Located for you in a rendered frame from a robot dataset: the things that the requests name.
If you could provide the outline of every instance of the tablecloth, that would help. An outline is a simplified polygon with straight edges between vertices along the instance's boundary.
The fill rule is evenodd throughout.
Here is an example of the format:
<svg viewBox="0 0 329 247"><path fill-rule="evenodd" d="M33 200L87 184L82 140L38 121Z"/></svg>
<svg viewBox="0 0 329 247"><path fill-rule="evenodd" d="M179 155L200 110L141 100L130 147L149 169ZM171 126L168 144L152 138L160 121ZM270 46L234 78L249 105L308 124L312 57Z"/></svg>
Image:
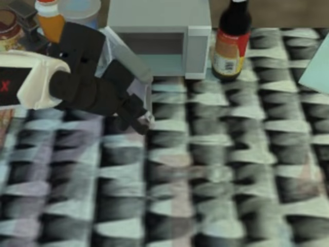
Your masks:
<svg viewBox="0 0 329 247"><path fill-rule="evenodd" d="M329 246L329 97L297 84L327 33L256 28L238 80L155 81L146 137L16 110L0 246Z"/></svg>

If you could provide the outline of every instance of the patterned fabric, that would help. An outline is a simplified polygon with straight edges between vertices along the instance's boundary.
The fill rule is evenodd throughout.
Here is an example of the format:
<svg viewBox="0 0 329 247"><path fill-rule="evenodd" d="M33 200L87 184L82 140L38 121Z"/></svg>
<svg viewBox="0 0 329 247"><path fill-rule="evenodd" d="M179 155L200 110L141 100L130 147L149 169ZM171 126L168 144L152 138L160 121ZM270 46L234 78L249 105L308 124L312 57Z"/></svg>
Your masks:
<svg viewBox="0 0 329 247"><path fill-rule="evenodd" d="M15 111L0 246L329 246L329 97L296 83L326 33L254 29L237 81L156 81L146 138Z"/></svg>

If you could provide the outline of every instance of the brown wooden surface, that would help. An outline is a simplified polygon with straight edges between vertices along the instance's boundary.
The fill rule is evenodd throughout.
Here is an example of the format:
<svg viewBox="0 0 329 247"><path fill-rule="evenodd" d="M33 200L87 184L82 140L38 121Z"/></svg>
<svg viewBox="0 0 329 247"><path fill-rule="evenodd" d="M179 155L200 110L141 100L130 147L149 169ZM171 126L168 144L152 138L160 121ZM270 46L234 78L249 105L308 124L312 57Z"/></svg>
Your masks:
<svg viewBox="0 0 329 247"><path fill-rule="evenodd" d="M0 0L0 6L11 0ZM35 0L25 0L31 4ZM209 0L213 26L229 0ZM110 0L102 0L100 25L106 23ZM250 0L254 27L329 27L329 0Z"/></svg>

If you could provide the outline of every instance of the gray box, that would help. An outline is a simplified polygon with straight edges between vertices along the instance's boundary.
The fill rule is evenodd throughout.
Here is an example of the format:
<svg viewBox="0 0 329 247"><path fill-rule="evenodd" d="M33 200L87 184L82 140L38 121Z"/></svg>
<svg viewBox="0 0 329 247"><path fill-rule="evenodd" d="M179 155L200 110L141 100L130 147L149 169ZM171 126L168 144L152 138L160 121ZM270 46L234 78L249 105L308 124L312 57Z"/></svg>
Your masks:
<svg viewBox="0 0 329 247"><path fill-rule="evenodd" d="M205 78L209 0L111 0L107 24L154 76Z"/></svg>

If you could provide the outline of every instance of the bottle neck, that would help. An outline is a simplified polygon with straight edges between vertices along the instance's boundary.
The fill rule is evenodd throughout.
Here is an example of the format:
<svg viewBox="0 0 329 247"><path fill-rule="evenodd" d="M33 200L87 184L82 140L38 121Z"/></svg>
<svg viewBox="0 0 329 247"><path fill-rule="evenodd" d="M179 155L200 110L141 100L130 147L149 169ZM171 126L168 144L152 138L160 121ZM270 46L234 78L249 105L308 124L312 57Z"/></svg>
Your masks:
<svg viewBox="0 0 329 247"><path fill-rule="evenodd" d="M231 0L229 11L235 13L246 13L248 11L248 0Z"/></svg>

